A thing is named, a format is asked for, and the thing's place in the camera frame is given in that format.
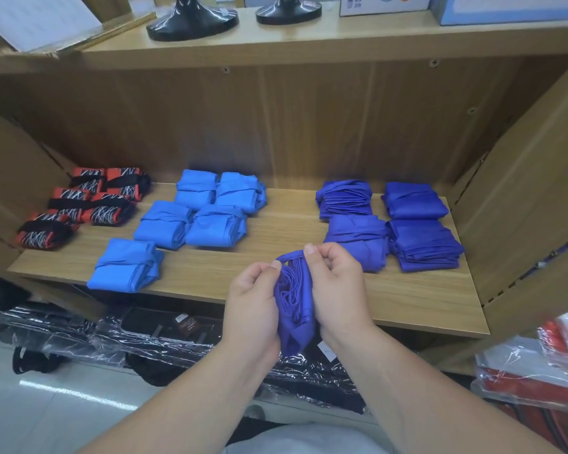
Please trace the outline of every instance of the black lamp base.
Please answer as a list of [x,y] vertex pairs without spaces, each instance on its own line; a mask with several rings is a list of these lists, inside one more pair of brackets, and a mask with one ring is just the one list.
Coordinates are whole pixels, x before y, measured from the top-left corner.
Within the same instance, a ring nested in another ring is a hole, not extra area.
[[257,10],[257,22],[264,25],[290,25],[322,16],[322,5],[299,0],[276,0],[271,6]]
[[238,25],[235,9],[211,8],[198,0],[177,0],[174,11],[147,26],[154,41],[185,41],[226,32]]

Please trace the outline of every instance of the red and black folded bag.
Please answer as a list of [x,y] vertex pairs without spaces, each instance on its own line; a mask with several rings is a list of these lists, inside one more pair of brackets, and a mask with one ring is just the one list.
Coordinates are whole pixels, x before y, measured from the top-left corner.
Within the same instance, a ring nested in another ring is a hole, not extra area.
[[91,200],[91,192],[77,188],[55,188],[48,200],[47,213],[69,215],[75,223],[82,223],[82,214]]
[[137,203],[128,196],[100,192],[87,203],[82,221],[100,226],[120,226],[133,216],[136,206]]
[[92,194],[105,191],[105,169],[89,169],[87,167],[76,167],[73,177],[69,181],[70,188],[83,189]]
[[16,243],[35,250],[54,250],[65,244],[78,229],[64,213],[35,213],[17,230]]
[[139,202],[150,191],[150,176],[138,167],[107,169],[106,191]]

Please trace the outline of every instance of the purple fabric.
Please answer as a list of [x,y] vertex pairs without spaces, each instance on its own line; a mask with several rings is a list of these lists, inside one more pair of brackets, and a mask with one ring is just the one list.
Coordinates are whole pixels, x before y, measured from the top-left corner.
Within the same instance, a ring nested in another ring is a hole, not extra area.
[[437,220],[448,214],[428,184],[389,182],[381,199],[394,220]]
[[390,248],[403,272],[456,269],[464,247],[437,220],[387,222]]
[[365,272],[379,272],[387,263],[386,223],[377,215],[333,215],[324,242],[338,242]]
[[372,190],[367,182],[343,180],[325,182],[316,192],[316,203],[320,208],[320,220],[335,214],[372,215],[370,200]]
[[303,250],[277,258],[282,263],[280,278],[275,284],[274,297],[278,306],[278,335],[281,352],[289,357],[310,343],[316,332],[314,298],[311,294],[311,274]]

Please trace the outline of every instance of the shelf board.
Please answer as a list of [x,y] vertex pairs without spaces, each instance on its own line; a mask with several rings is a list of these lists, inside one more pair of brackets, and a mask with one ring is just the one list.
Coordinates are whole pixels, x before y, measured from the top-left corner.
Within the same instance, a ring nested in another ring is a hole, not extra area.
[[[308,243],[323,241],[328,224],[318,219],[310,190],[269,189],[268,204],[248,219],[248,235],[233,249],[183,246],[167,252],[161,279],[143,292],[199,301],[224,303],[231,280],[254,261],[271,261]],[[175,186],[157,183],[133,219],[121,228],[83,225],[72,242],[54,252],[26,250],[9,268],[15,274],[86,284],[98,258],[112,237],[132,238],[140,217],[154,200],[173,200]],[[372,210],[386,218],[379,194]],[[442,223],[458,238],[450,214]],[[372,318],[379,324],[481,337],[489,334],[465,257],[460,268],[402,274],[395,257],[378,274],[365,274]]]
[[[256,22],[255,11],[238,9],[239,26],[185,42],[154,42],[141,25],[61,62],[127,70],[568,54],[568,21],[442,27],[430,11],[339,17],[339,2],[326,2],[320,19],[266,26]],[[0,73],[58,64],[0,55]]]

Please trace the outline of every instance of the blue box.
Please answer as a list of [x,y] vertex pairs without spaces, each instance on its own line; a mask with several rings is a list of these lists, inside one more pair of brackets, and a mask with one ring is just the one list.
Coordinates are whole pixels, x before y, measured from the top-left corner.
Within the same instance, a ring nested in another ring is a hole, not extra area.
[[440,25],[568,20],[568,0],[431,0]]

